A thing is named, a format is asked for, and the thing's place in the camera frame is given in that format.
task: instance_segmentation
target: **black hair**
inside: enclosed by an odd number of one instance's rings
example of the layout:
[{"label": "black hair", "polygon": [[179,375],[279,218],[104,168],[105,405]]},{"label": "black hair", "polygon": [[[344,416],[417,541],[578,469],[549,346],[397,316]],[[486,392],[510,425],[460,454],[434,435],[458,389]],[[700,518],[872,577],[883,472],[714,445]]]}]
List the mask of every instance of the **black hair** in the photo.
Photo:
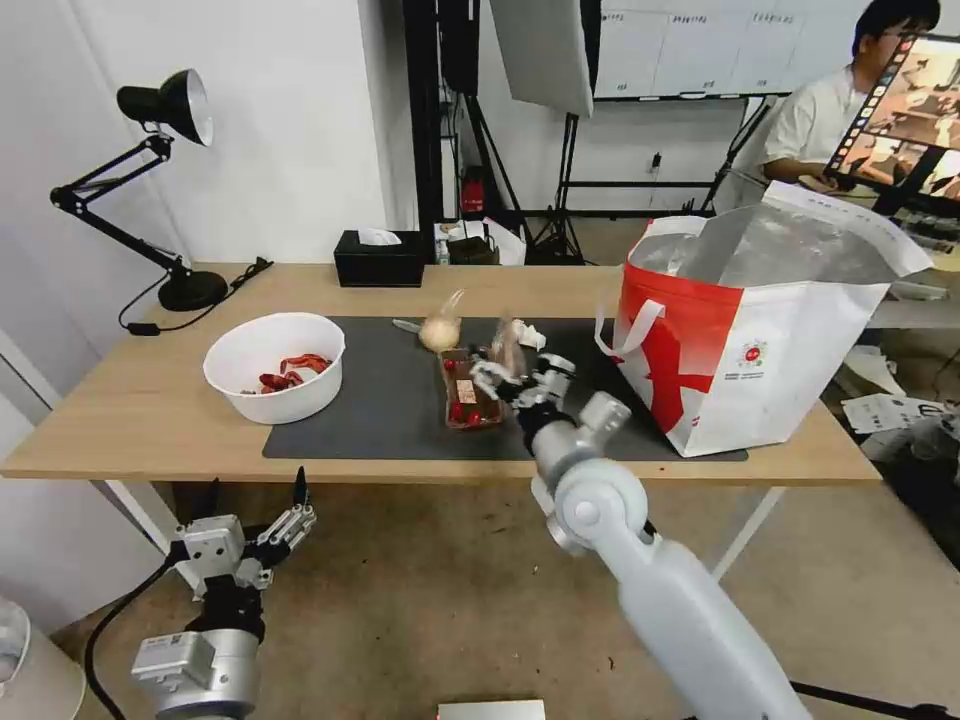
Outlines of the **black hair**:
[{"label": "black hair", "polygon": [[940,0],[873,0],[857,21],[853,56],[860,53],[863,38],[879,38],[904,21],[909,29],[933,30],[940,22]]}]

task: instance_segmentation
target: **white shirt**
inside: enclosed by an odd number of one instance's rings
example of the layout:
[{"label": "white shirt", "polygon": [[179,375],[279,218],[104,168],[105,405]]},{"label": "white shirt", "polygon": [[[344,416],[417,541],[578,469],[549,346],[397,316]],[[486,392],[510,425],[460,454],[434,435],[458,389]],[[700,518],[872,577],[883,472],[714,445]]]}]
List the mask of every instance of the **white shirt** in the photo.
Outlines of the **white shirt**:
[{"label": "white shirt", "polygon": [[804,85],[774,119],[761,164],[784,158],[826,163],[866,100],[853,86],[850,67]]}]

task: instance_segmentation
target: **lamp arm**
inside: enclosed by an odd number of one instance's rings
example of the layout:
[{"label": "lamp arm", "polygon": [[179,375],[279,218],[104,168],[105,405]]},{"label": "lamp arm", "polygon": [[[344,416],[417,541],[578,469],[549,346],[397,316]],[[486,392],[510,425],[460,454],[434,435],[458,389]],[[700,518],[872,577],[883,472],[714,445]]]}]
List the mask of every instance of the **lamp arm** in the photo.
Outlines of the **lamp arm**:
[{"label": "lamp arm", "polygon": [[[115,157],[113,160],[101,165],[97,169],[87,173],[83,177],[74,180],[68,185],[62,185],[54,188],[50,192],[50,200],[54,207],[63,212],[73,215],[78,220],[82,220],[90,227],[93,227],[104,235],[107,235],[121,245],[135,253],[145,257],[152,263],[164,268],[171,275],[178,275],[188,272],[183,266],[181,257],[175,254],[166,254],[164,251],[151,245],[146,240],[131,235],[126,230],[117,227],[108,220],[103,219],[89,208],[90,203],[103,197],[107,193],[125,185],[134,178],[149,172],[157,165],[165,163],[170,159],[170,145],[173,139],[161,134],[153,134],[147,137],[136,147],[131,148],[125,153]],[[97,180],[103,173],[111,170],[120,163],[135,157],[144,150],[152,151],[156,157],[148,163],[141,165],[135,170],[131,170],[126,175],[118,178],[109,178]]]}]

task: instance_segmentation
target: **black tissue box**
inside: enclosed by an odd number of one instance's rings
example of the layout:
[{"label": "black tissue box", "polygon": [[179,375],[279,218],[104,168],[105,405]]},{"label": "black tissue box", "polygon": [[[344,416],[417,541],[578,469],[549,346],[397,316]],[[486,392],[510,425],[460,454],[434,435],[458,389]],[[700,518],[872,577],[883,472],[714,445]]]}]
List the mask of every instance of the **black tissue box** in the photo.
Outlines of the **black tissue box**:
[{"label": "black tissue box", "polygon": [[399,245],[361,245],[356,230],[344,230],[333,251],[340,287],[420,287],[422,236],[413,230],[394,235]]}]

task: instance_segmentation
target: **red and white bag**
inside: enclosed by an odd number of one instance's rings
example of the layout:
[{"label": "red and white bag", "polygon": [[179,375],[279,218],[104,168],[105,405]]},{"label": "red and white bag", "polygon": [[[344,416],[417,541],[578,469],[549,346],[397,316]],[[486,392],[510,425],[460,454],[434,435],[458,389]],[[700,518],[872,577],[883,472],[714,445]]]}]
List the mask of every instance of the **red and white bag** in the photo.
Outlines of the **red and white bag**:
[{"label": "red and white bag", "polygon": [[[765,277],[803,273],[802,264],[775,262],[777,243],[793,238],[816,245],[814,274],[834,281],[718,284],[758,252],[772,252],[760,263]],[[671,249],[685,249],[686,260],[672,257],[663,268]],[[613,347],[600,337],[599,314],[596,341],[684,457],[779,443],[813,407],[892,280],[930,264],[869,210],[775,183],[754,208],[653,221],[624,266]],[[836,281],[847,275],[852,281]]]}]

